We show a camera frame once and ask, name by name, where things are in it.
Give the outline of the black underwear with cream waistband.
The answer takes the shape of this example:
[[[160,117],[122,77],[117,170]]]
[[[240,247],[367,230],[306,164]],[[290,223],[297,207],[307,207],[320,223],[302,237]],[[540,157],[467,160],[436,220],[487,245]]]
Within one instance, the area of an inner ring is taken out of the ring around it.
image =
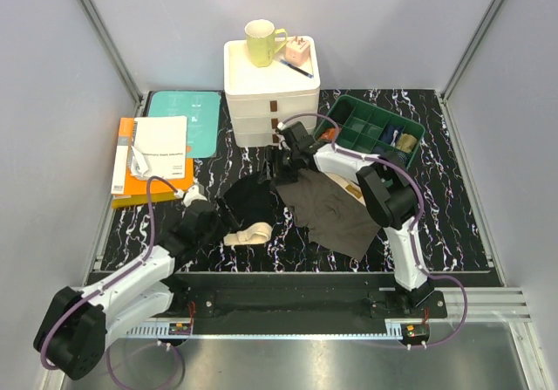
[[[267,243],[276,219],[270,184],[257,173],[242,177],[216,199],[221,218],[229,228],[225,246]]]

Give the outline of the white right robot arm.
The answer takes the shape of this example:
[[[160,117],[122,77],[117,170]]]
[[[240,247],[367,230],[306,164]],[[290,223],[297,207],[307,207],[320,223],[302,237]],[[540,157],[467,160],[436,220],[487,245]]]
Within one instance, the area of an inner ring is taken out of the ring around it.
[[[396,306],[406,317],[427,306],[433,286],[420,248],[424,199],[392,152],[363,154],[317,140],[300,121],[279,123],[281,144],[267,147],[260,175],[307,227],[310,238],[360,258],[380,230],[394,262]]]

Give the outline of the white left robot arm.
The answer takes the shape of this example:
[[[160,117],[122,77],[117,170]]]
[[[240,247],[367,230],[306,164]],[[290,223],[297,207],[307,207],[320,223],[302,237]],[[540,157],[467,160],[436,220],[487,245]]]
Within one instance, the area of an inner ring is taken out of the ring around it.
[[[33,341],[43,367],[79,380],[135,326],[162,313],[177,317],[187,309],[188,295],[175,273],[241,220],[224,199],[210,202],[197,187],[184,194],[183,204],[182,219],[130,263],[94,284],[66,286],[54,295]]]

